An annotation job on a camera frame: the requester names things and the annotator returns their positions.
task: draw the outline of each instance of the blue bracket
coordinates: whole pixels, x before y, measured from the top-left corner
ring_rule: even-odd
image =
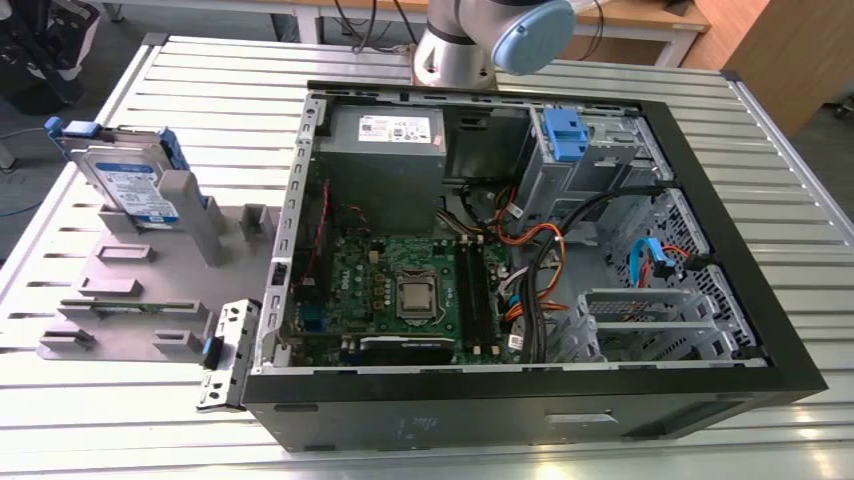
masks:
[[[570,108],[545,108],[542,119],[545,134],[554,146],[554,161],[577,162],[589,146],[586,127],[577,112]]]
[[[649,250],[652,257],[652,265],[661,271],[673,271],[676,262],[664,254],[661,242],[655,237],[640,237],[631,247],[628,253],[628,281],[631,285],[637,285],[640,281],[640,253],[643,253],[643,247]]]

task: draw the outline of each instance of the power supply label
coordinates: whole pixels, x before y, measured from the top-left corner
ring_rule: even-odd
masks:
[[[358,119],[358,141],[429,143],[429,118],[365,115]]]
[[[142,164],[95,163],[94,173],[127,215],[142,222],[177,222],[174,206],[157,191],[153,168]]]

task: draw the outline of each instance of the metal bracket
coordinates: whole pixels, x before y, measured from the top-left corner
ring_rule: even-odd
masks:
[[[200,413],[245,410],[241,405],[242,389],[260,310],[254,300],[222,305],[216,330],[204,344],[204,377],[196,405]]]

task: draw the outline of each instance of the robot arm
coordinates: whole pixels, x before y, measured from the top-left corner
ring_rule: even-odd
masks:
[[[557,57],[573,28],[565,0],[432,1],[414,52],[417,80],[434,87],[488,88],[493,66],[530,74]]]

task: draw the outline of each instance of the open computer chassis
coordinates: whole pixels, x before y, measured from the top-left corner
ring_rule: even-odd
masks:
[[[314,133],[332,102],[424,108],[613,109],[643,118],[648,126],[643,133],[660,162],[655,169],[673,185],[671,200],[659,203],[681,213],[687,210],[693,225],[688,233],[683,225],[680,239],[693,242],[695,251],[713,258],[713,272],[705,279],[692,277],[696,282],[691,285],[705,288],[697,285],[703,281],[723,283],[725,298],[717,300],[737,312],[733,321],[744,322],[731,332],[741,336],[731,357],[740,358],[740,364],[724,362],[715,368],[713,362],[705,362],[703,368],[691,368],[677,361],[572,363],[552,359],[544,364],[320,368],[289,363],[281,331],[296,308],[288,285],[293,282],[300,212],[305,215],[302,187],[309,181]],[[640,227],[647,229],[647,225],[635,225]],[[309,83],[277,229],[262,304],[242,302],[222,312],[217,335],[222,354],[230,358],[220,360],[205,374],[200,409],[248,409],[288,450],[675,438],[743,411],[789,403],[825,388],[663,103]],[[608,292],[598,293],[598,300],[606,302]]]

